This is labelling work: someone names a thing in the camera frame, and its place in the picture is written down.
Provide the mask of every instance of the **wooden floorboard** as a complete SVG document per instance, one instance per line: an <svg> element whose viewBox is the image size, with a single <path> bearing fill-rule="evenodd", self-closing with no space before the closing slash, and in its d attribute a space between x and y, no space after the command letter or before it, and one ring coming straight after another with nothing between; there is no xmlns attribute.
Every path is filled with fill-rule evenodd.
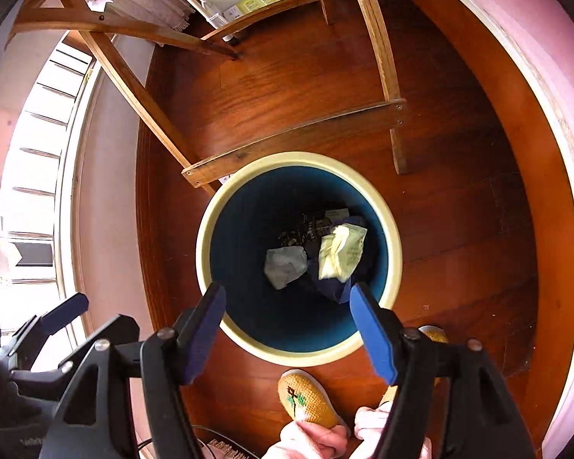
<svg viewBox="0 0 574 459"><path fill-rule="evenodd" d="M412 169L406 176L395 174L383 130L349 143L320 139L315 151L359 171L392 209L404 251L395 305L403 322L440 324L453 342L481 339L519 400L537 306L535 243L519 169L484 92L444 36L409 0L379 1L409 112L426 109L442 121L403 131ZM153 96L204 157L381 101L357 2L334 2L333 26L316 5L251 26L235 62L157 48ZM188 32L208 30L197 21ZM155 215L148 226L157 232L155 263L163 265L165 302L176 317L199 300L195 242L209 197L184 180L156 140L140 146L152 156L145 195ZM263 453L289 420L276 395L285 370L219 333L206 371L184 391L192 422ZM364 350L310 372L351 425L357 408L375 406L384 392ZM430 427L434 440L437 427Z"/></svg>

